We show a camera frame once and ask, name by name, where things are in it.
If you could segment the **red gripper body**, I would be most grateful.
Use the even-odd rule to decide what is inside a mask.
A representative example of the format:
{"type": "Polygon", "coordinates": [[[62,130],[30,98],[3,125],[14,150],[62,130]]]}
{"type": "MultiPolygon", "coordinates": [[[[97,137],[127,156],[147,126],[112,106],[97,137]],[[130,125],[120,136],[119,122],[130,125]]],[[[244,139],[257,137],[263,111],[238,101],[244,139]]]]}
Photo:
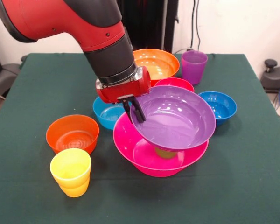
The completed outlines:
{"type": "Polygon", "coordinates": [[[96,91],[105,103],[118,103],[128,97],[139,97],[148,94],[151,89],[151,79],[145,66],[137,68],[132,77],[120,84],[105,85],[96,80],[96,91]]]}

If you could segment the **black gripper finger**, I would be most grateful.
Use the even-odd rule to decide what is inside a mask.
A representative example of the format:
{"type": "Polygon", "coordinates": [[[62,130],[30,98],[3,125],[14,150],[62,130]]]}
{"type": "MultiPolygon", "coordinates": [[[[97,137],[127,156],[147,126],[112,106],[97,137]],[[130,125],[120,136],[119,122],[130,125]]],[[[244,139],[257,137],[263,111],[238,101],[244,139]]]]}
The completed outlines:
{"type": "Polygon", "coordinates": [[[131,97],[130,102],[132,104],[131,110],[132,110],[133,114],[135,115],[137,121],[139,123],[144,123],[146,121],[146,117],[144,115],[144,112],[143,112],[137,98],[136,97],[131,97]]]}
{"type": "Polygon", "coordinates": [[[129,102],[130,102],[130,99],[122,99],[121,100],[121,103],[122,103],[122,105],[125,109],[125,112],[126,112],[128,118],[130,119],[131,115],[130,115],[130,104],[129,104],[129,102]]]}

